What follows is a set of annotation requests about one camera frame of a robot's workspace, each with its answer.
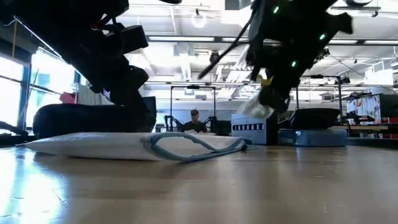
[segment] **ceiling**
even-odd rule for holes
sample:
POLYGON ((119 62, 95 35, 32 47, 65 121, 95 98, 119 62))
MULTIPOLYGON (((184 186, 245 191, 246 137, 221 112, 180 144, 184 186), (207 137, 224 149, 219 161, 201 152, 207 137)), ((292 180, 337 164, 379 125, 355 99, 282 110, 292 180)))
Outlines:
MULTIPOLYGON (((345 6, 338 1, 334 6, 345 6)), ((354 16, 354 34, 339 33, 335 38, 340 39, 391 39, 398 40, 398 1, 374 0, 369 6, 380 7, 379 15, 372 17, 374 12, 348 11, 354 16)), ((178 6, 164 4, 158 0, 130 0, 130 10, 118 18, 125 26, 142 25, 147 35, 162 36, 208 36, 208 37, 235 37, 247 21, 250 10, 244 8, 239 11, 225 11, 224 0, 183 0, 178 6), (195 9, 199 10, 200 18, 195 18, 195 9), (206 21, 200 27, 202 18, 206 21)), ((330 9, 332 14, 344 11, 330 9)), ((149 47, 129 54, 127 57, 133 65, 144 68, 150 75, 152 82, 197 82, 197 75, 209 64, 213 51, 222 53, 229 44, 220 43, 179 43, 150 42, 149 47)), ((244 70, 244 51, 246 46, 237 47, 229 53, 210 74, 201 82, 243 82, 250 71, 244 70)), ((329 46, 332 55, 318 62, 305 74, 350 75, 352 83, 364 83, 363 72, 380 61, 391 61, 394 58, 393 46, 329 46)), ((312 83, 329 83, 330 81, 314 80, 312 83)), ((309 81, 303 78, 302 83, 309 81)), ((145 95, 164 96, 169 87, 162 85, 147 85, 145 95)), ((219 87, 217 98, 233 98, 236 90, 242 88, 219 87)), ((212 98, 211 91, 196 91, 196 95, 207 95, 212 98)), ((181 90, 181 98, 194 98, 181 90)))

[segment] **green led light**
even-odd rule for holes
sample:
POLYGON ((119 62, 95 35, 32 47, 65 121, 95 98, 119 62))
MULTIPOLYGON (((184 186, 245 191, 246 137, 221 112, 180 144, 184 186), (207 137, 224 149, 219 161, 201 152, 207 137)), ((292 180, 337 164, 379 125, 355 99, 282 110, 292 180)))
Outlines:
POLYGON ((320 40, 323 40, 325 37, 326 37, 326 34, 322 34, 322 35, 319 37, 319 39, 320 39, 320 40))
POLYGON ((275 7, 274 14, 276 14, 278 11, 279 11, 279 6, 275 7))

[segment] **person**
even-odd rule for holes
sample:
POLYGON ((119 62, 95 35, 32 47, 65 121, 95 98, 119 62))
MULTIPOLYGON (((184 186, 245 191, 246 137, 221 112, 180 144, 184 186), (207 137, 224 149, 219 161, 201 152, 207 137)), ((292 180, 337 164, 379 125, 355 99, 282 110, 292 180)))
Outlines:
POLYGON ((191 121, 187 122, 183 126, 184 131, 194 130, 198 133, 206 133, 207 127, 204 123, 199 121, 199 112, 194 109, 191 110, 191 121))

